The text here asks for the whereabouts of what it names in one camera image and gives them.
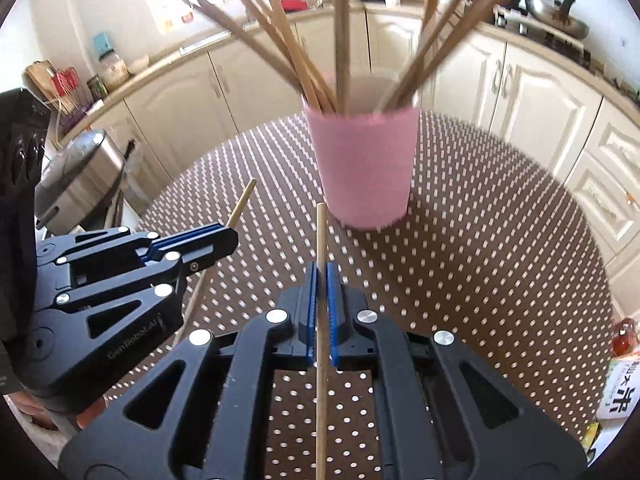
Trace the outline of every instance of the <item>round table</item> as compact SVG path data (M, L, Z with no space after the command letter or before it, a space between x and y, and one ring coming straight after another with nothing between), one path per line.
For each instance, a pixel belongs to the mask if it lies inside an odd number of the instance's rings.
M275 307L315 260L322 187L303 116L254 128L213 150L142 219L161 235L225 222L250 177L239 246L210 273L188 323L222 334ZM358 232L329 217L329 258L370 308L406 331L462 338L573 436L591 421L606 375L611 305L586 219L563 186L517 149L426 112L404 219ZM190 278L184 304L196 277ZM159 348L114 387L144 374ZM313 476L315 372L274 380L266 477ZM330 372L328 475L379 473L367 372Z

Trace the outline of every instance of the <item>pink plastic cup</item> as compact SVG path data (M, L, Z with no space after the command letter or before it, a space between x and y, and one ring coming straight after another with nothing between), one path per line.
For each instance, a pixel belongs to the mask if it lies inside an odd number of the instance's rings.
M372 113L393 82L387 74L352 76L347 116L303 105L327 207L356 229L387 227L406 213L420 110Z

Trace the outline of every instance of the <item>kitchen cabinet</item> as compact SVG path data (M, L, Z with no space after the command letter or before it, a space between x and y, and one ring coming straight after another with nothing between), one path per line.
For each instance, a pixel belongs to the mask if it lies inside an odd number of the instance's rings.
M418 48L422 20L367 14L371 69L399 72Z
M603 99L585 148L622 185L625 201L640 207L640 128Z
M640 235L607 266L609 290L623 316L640 321Z
M151 81L125 102L171 178L238 134L208 54Z
M491 133L563 182L584 147L602 94L560 67L507 45Z
M257 32L255 39L277 51L265 32ZM239 132L302 108L300 94L241 41L212 49L209 57Z
M296 23L300 45L311 61L325 74L335 72L334 17L325 16ZM350 13L351 68L368 72L369 39L364 12Z
M125 199L137 214L142 215L150 202L171 183L168 173L154 155L124 102L119 102L96 119L91 128L105 130L122 153L130 140L136 143L129 163L129 175L134 183L126 190Z
M583 151L565 182L592 230L615 254L640 232L640 208L628 203L625 188L592 155Z
M433 110L488 130L498 101L504 41L472 32L434 78Z

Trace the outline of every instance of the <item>kitchen counter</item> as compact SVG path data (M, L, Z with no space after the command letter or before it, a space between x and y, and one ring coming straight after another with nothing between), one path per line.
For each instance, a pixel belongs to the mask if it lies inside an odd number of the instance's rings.
M421 6L399 6L399 7L387 7L384 4L369 4L360 3L353 4L351 6L351 12L358 12L360 10L366 10L369 14L385 14L392 16L408 17L408 18L420 18L422 16ZM289 21L291 22L304 22L311 19L316 19L321 16L331 15L334 12L333 7L327 6L322 9L305 10L302 12L296 12L289 15ZM249 33L255 33L260 30L257 23L253 22L244 26L244 30ZM583 80L585 83L596 89L598 92L604 95L608 100L616 105L622 112L624 112L639 128L640 128L640 110L635 104L627 97L619 94L615 88L613 88L607 81L599 78L592 73L585 70L583 67L574 63L572 60L558 54L557 52L535 43L527 39L524 36L513 34L503 30L502 28L493 27L485 23L479 23L476 30L481 34L495 38L497 40L506 41L514 46L521 47L528 50L543 59L548 60L562 69L570 72L576 77ZM144 85L160 77L161 75L173 70L174 68L184 64L188 60L203 54L212 47L219 47L227 44L230 41L235 41L236 38L232 36L228 31L223 31L208 38L204 38L192 45L185 48L179 48L170 53L166 57L163 57L158 62L151 65L144 72L132 77L124 85L112 92L104 99L104 106L94 110L88 114L73 129L66 134L63 139L60 139L57 144L59 147L66 146L78 133L87 129L94 121L101 117L105 112L113 108L125 97L133 94L136 90L142 88Z

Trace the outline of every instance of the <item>silver screw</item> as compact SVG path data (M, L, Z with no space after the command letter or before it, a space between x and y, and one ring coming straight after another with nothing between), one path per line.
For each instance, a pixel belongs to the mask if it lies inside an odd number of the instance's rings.
M189 343L192 345L202 346L206 345L209 341L211 341L211 332L209 332L209 330L200 328L189 334Z
M439 345L448 346L454 341L453 334L447 330L438 330L433 335L433 340Z
M269 323L282 323L285 319L287 319L286 310L282 310L281 308L274 308L267 312L267 321Z
M373 323L378 320L378 314L373 310L361 310L356 314L356 318L361 323Z
M66 292L63 292L56 298L56 303L59 305L64 305L70 299L71 298L69 297L69 295Z
M158 298L166 298L173 291L174 288L168 283L160 283L160 285L156 285L154 288L154 292Z

